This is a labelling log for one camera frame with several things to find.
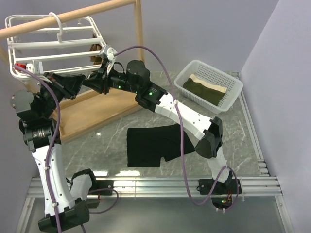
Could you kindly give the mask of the white plastic clip hanger frame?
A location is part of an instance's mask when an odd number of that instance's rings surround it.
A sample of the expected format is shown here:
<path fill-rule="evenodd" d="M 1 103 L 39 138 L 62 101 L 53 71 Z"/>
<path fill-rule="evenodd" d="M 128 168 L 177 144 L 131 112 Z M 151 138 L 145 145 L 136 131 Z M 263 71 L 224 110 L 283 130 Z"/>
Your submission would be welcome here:
<path fill-rule="evenodd" d="M 106 45 L 95 21 L 91 17 L 7 38 L 11 75 L 21 81 L 30 77 L 13 66 L 15 63 L 43 63 L 43 71 L 60 75 L 88 74 L 95 71 L 99 51 Z"/>

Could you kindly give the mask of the black underwear shorts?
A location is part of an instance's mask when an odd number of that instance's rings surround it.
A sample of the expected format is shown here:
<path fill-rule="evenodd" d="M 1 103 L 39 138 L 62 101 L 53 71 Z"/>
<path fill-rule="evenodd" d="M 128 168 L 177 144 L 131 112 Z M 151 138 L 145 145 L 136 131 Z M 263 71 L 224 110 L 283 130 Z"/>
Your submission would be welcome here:
<path fill-rule="evenodd" d="M 180 125 L 129 128 L 126 143 L 128 167 L 159 167 L 180 157 Z"/>

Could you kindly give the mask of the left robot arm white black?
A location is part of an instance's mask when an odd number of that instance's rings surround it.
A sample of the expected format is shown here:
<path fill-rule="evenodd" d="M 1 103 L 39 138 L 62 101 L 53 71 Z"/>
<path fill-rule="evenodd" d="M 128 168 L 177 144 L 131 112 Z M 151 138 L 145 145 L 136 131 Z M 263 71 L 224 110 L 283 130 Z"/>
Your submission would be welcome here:
<path fill-rule="evenodd" d="M 45 216 L 39 220 L 42 232 L 60 233 L 89 222 L 87 195 L 98 190 L 91 169 L 73 175 L 68 183 L 62 163 L 62 145 L 59 121 L 51 118 L 59 110 L 63 99 L 74 99 L 86 76 L 63 77 L 45 73 L 48 83 L 41 85 L 38 93 L 29 90 L 16 92 L 10 100 L 20 118 L 19 128 L 23 140 L 37 164 L 45 198 Z"/>

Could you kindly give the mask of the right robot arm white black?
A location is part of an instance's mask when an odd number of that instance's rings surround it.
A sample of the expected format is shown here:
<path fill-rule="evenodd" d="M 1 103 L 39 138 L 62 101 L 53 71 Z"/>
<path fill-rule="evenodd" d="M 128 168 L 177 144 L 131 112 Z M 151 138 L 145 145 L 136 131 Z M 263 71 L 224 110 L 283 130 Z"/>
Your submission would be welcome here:
<path fill-rule="evenodd" d="M 178 102 L 173 93 L 150 80 L 150 71 L 143 61 L 130 61 L 123 72 L 116 71 L 113 66 L 111 62 L 102 62 L 100 68 L 83 81 L 83 85 L 100 94 L 108 94 L 111 88 L 134 93 L 141 107 L 163 115 L 190 131 L 198 139 L 195 151 L 207 159 L 212 171 L 216 194 L 225 194 L 230 190 L 233 174 L 226 167 L 223 155 L 222 120 L 201 115 Z"/>

